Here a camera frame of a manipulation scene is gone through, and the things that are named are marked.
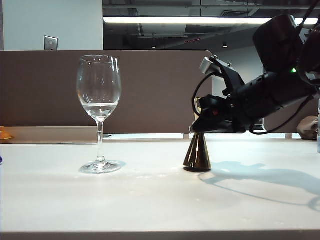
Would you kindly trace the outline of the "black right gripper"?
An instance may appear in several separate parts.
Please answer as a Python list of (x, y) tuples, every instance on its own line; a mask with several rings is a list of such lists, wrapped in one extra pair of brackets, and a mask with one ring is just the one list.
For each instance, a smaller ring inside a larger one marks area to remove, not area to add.
[[(197, 118), (189, 127), (191, 133), (230, 134), (244, 133), (252, 123), (246, 115), (239, 89), (245, 85), (243, 79), (230, 64), (222, 60), (216, 61), (220, 68), (226, 88), (222, 91), (225, 98), (213, 95), (201, 97), (200, 104), (202, 117)], [(214, 121), (209, 119), (223, 116), (227, 110), (227, 120)]]

